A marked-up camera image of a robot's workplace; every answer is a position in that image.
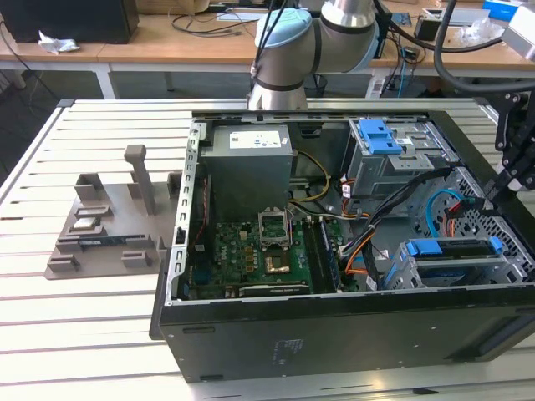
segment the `yellow wire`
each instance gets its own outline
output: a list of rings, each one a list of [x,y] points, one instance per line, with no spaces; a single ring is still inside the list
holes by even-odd
[[[289,201],[290,202],[310,202],[310,201],[315,201],[316,199],[321,198],[322,196],[324,196],[327,193],[327,191],[329,190],[330,184],[331,184],[331,178],[329,177],[329,173],[326,171],[325,167],[323,167],[321,163],[319,163],[316,159],[314,159],[314,157],[312,157],[307,152],[303,152],[302,150],[298,150],[298,153],[301,153],[301,154],[307,156],[311,161],[314,162],[314,164],[316,164],[317,167],[319,167],[321,169],[321,171],[325,175],[325,186],[322,189],[322,191],[317,195],[309,196],[308,198],[303,198],[303,199],[294,199],[294,198],[292,198]]]

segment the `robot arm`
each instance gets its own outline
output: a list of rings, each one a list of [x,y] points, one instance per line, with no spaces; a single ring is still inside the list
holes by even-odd
[[[252,67],[250,110],[306,109],[303,81],[308,74],[364,68],[377,49],[379,29],[371,0],[329,0],[315,19],[302,9],[273,12],[258,23],[257,46],[264,25],[270,29],[278,13],[283,15]]]

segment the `aluminum profile table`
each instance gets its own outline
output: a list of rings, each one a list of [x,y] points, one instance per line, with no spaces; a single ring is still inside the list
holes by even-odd
[[[500,159],[496,116],[469,99],[310,105],[443,109],[490,162]],[[435,401],[534,399],[535,336],[490,363],[188,386],[166,344],[148,336],[156,275],[43,277],[80,173],[130,182],[124,148],[143,143],[151,179],[163,181],[183,166],[192,110],[244,107],[242,100],[80,100],[52,113],[0,190],[0,399],[421,399],[414,388],[438,391]],[[535,211],[533,195],[521,197]]]

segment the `connector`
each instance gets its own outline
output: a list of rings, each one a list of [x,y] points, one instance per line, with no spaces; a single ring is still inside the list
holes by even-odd
[[[467,197],[457,202],[453,207],[446,211],[446,217],[448,219],[458,219],[464,217],[465,213],[469,210],[480,211],[485,205],[485,198],[479,197]]]

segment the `blue object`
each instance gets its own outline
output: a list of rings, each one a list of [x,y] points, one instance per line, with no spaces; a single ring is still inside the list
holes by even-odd
[[[275,18],[280,13],[280,10],[273,11],[267,23],[266,36],[268,35],[269,29],[275,22]],[[262,31],[264,25],[268,20],[268,15],[264,15],[260,18],[257,24],[257,36],[254,39],[254,44],[260,46],[260,39],[262,38]],[[266,48],[277,48],[283,46],[286,43],[290,43],[293,40],[299,38],[312,24],[312,16],[307,10],[295,9],[295,8],[284,8],[283,15],[275,25],[274,30],[269,35],[269,38],[266,42]]]
[[[411,256],[442,254],[442,248],[436,240],[410,240],[407,250]]]
[[[501,0],[486,0],[481,7],[483,10],[491,10],[489,17],[501,19],[502,21],[511,21],[512,16],[518,10],[520,2],[503,2]]]
[[[401,49],[401,55],[403,56],[403,65],[401,66],[401,81],[400,88],[398,89],[398,99],[401,96],[401,91],[403,90],[403,81],[405,80],[405,50]]]
[[[386,287],[392,276],[394,275],[395,271],[397,270],[398,265],[395,263],[392,264],[392,267],[390,268],[390,271],[386,275],[385,279],[383,280],[383,287]]]
[[[372,155],[398,155],[403,151],[382,119],[362,119],[359,128]]]
[[[425,221],[427,221],[429,232],[434,238],[437,238],[439,235],[435,229],[435,226],[433,225],[433,202],[440,194],[450,194],[451,196],[455,196],[455,198],[457,198],[459,201],[462,201],[462,195],[457,194],[453,190],[438,190],[434,195],[431,196],[431,198],[429,198],[427,201],[427,206],[425,207]]]
[[[360,60],[360,63],[358,63],[356,67],[354,67],[351,71],[348,71],[348,73],[353,73],[355,71],[359,71],[368,67],[369,62],[374,59],[375,52],[377,52],[377,46],[379,46],[379,24],[377,23],[377,21],[375,21],[374,40],[372,40],[369,44],[368,51],[366,52],[366,55]]]
[[[489,242],[491,243],[491,246],[494,248],[494,252],[496,252],[497,255],[503,252],[503,244],[497,236],[491,236],[489,238]]]

